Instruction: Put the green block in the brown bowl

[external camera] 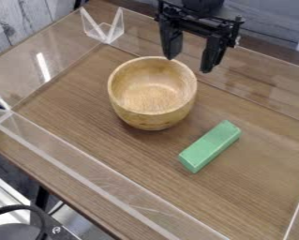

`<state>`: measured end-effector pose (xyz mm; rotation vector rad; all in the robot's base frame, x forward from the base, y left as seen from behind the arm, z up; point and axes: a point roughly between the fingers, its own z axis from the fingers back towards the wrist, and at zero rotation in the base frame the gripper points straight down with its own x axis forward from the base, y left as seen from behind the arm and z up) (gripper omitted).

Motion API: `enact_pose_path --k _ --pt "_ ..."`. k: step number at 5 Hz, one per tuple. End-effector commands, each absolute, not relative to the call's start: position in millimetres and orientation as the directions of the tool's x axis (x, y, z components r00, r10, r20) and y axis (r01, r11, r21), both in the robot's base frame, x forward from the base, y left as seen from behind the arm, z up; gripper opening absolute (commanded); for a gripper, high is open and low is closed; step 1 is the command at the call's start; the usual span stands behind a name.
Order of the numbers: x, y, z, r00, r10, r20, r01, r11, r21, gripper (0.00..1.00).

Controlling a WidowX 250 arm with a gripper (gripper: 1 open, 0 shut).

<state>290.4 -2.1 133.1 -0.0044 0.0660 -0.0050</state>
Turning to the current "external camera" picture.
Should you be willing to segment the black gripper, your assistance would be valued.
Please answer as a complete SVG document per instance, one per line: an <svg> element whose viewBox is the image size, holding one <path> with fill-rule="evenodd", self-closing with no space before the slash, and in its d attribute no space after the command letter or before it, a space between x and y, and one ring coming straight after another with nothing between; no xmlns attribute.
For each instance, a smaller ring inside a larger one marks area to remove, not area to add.
<svg viewBox="0 0 299 240"><path fill-rule="evenodd" d="M159 24L163 54L168 60L181 52L183 32L207 38L200 71L210 73L219 65L227 46L235 47L244 18L224 6L224 0L157 0L155 20Z"/></svg>

